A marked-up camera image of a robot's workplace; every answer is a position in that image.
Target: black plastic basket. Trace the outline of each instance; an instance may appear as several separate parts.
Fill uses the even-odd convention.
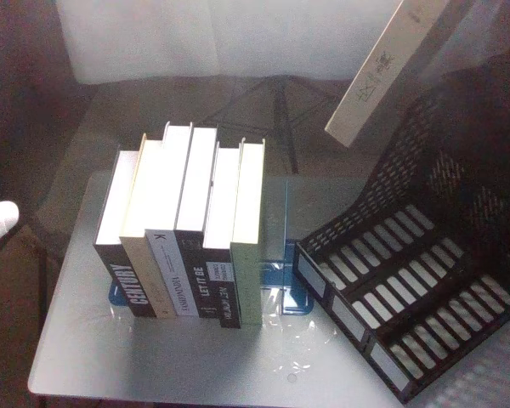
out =
[[[448,91],[411,106],[355,204],[297,244],[297,276],[402,402],[510,319],[510,124],[465,125],[458,107],[494,106]]]

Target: white curtain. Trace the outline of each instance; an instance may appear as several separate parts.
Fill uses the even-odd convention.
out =
[[[56,3],[77,80],[102,83],[217,74],[352,78],[400,0]],[[425,75],[478,64],[509,45],[510,0],[478,0]]]

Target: white label on book spine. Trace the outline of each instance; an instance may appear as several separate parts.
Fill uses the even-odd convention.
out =
[[[206,262],[210,281],[234,282],[235,271],[230,262]]]
[[[323,294],[325,293],[325,281],[317,275],[312,265],[308,263],[306,258],[303,255],[298,257],[298,272],[308,283],[314,288],[318,295],[323,298]]]
[[[190,289],[184,262],[173,231],[146,231],[153,255],[161,269],[176,314],[198,316],[193,292]]]
[[[378,343],[374,344],[374,348],[371,352],[371,357],[376,364],[380,366],[385,375],[393,382],[396,388],[399,391],[405,389],[406,385],[410,382],[408,377],[404,372],[400,370],[400,368],[391,360],[385,351],[383,351],[382,346]]]
[[[332,299],[332,311],[348,328],[351,334],[353,334],[357,340],[361,341],[363,334],[365,334],[363,325],[361,325],[359,321],[355,319],[353,313],[351,313],[349,309],[344,306],[342,300],[336,296]]]

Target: book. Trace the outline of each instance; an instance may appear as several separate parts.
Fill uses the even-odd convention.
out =
[[[222,327],[241,328],[235,272],[230,258],[240,149],[218,146],[215,160],[202,247],[206,254],[210,292],[217,298],[219,323]]]
[[[386,112],[399,109],[401,98],[408,94],[407,80],[430,62],[472,4],[473,0],[403,0],[325,130],[347,147],[368,125],[369,118],[378,122],[376,118],[385,116],[386,120],[380,121],[385,123],[375,126],[388,130],[392,118]],[[366,133],[381,132],[370,129]]]
[[[155,257],[176,314],[198,316],[178,243],[173,232],[184,182],[191,126],[166,126],[161,147],[149,176],[145,199],[146,241]]]
[[[117,152],[93,246],[133,315],[155,317],[150,300],[119,239],[138,156],[137,151]]]
[[[160,171],[163,165],[163,152],[160,140],[147,140],[144,134],[119,238],[134,270],[138,273],[156,317],[173,318],[176,314],[172,300],[150,244],[145,238],[145,227],[153,221],[161,202],[166,201],[166,191],[155,186],[157,182],[165,179],[162,177],[164,173]]]
[[[241,144],[240,175],[230,254],[235,271],[242,325],[263,323],[261,305],[261,200],[263,143]]]
[[[209,288],[202,244],[216,152],[217,129],[195,127],[174,229],[184,271],[199,317],[217,318],[216,298]]]

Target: black book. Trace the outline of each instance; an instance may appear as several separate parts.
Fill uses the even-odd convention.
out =
[[[240,149],[218,147],[202,245],[210,292],[215,293],[218,300],[219,322],[222,327],[230,328],[241,327],[235,271],[230,256],[239,167]]]
[[[117,152],[113,175],[102,207],[93,246],[110,273],[111,279],[127,299],[128,307],[133,315],[155,317],[150,300],[119,240],[119,232],[127,210],[138,155],[137,151],[122,150]]]
[[[176,243],[199,317],[217,318],[217,299],[209,287],[202,248],[212,182],[217,129],[195,127],[174,228]]]

